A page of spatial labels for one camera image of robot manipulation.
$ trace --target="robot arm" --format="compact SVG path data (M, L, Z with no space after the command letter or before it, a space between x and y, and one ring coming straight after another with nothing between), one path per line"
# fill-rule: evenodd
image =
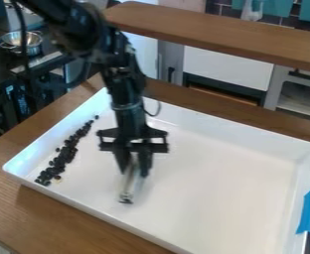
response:
M167 133L150 128L146 123L142 97L146 78L127 38L90 4L73 0L16 1L45 18L60 48L76 58L100 65L117 123L117 128L97 132L100 150L114 154L124 175L146 178L153 154L168 153ZM154 138L163 142L154 144ZM126 181L120 201L132 202L131 182L134 180Z

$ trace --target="wooden countertop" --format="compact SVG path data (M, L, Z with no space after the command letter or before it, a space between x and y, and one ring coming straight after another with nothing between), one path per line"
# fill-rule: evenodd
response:
M2 166L102 86L80 85L0 138L0 242L18 253L170 253L41 193L20 187ZM149 79L162 101L310 141L310 121Z
M126 2L104 11L122 31L310 70L310 32L164 6Z

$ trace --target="plastic tray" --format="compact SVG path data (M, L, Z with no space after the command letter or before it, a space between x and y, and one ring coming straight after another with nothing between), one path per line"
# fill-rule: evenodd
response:
M145 99L147 109L157 103ZM34 183L55 149L95 114L60 183ZM132 205L119 203L121 175L95 132L115 126L103 89L4 166L23 185L177 253L302 254L296 235L310 191L310 143L162 103L149 125L169 132L169 154Z

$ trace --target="cable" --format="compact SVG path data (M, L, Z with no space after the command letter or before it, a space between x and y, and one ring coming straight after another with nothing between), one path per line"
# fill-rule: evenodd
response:
M160 114L160 112L161 112L161 109L162 109L162 104L161 104L161 102L160 102L159 100L157 100L157 109L156 109L155 114L149 113L149 112L144 108L144 105L143 105L143 111L144 111L147 115L152 116L152 117L158 116L158 115Z
M16 0L11 0L12 6L15 9L15 12L17 14L19 23L21 24L21 48L22 48L22 57L24 61L24 68L25 68L25 73L27 77L30 77L30 67L29 67L29 59L28 59L28 54L27 54L27 28L26 28L26 23L24 20L23 12L22 9L19 7L18 3Z

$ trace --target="metal bowl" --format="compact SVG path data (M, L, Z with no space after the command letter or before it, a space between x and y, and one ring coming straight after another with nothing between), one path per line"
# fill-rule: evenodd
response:
M42 51L42 33L40 31L27 32L27 55L33 57ZM20 56L22 54L21 32L11 32L2 36L0 48L9 53Z
M21 47L21 32L11 32L2 36L2 40L7 45ZM43 38L36 32L27 32L27 46L36 47L39 46L43 41Z

